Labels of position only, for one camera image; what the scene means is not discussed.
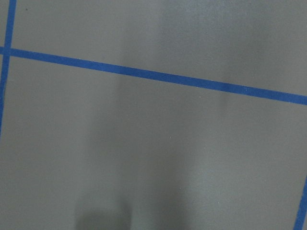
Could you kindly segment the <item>blue tape line crosswise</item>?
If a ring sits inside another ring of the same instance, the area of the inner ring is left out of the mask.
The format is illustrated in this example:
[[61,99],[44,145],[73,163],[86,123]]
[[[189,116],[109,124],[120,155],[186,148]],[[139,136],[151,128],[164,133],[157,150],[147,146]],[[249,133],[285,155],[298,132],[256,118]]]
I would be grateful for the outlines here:
[[235,93],[240,95],[276,100],[293,104],[301,104],[301,105],[307,104],[307,97],[305,95],[299,95],[287,92],[279,92],[279,91],[255,88],[250,86],[225,83],[220,81],[198,79],[181,75],[156,72],[151,70],[136,69],[136,68],[100,63],[100,62],[77,59],[77,58],[20,50],[15,48],[12,48],[10,50],[10,55],[16,58],[25,58],[30,60],[66,65],[71,67],[78,67],[82,69],[97,70],[102,72],[127,75],[137,78],[163,81],[168,83],[175,83],[180,85],[204,88],[221,92]]

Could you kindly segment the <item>blue tape line lengthwise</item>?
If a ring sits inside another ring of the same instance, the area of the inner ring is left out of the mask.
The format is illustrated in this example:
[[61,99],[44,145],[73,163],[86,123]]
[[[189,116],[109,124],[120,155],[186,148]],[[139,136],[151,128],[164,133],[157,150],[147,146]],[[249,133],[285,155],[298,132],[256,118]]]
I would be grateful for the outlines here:
[[3,126],[4,104],[5,104],[5,90],[6,90],[6,83],[8,79],[10,58],[11,58],[16,4],[17,4],[16,0],[9,0],[4,47],[2,49],[3,58],[2,58],[1,74],[0,74],[0,134],[1,135],[2,135],[2,126]]
[[298,211],[295,218],[293,230],[302,230],[305,223],[307,213],[307,179],[305,179],[304,187],[298,207]]

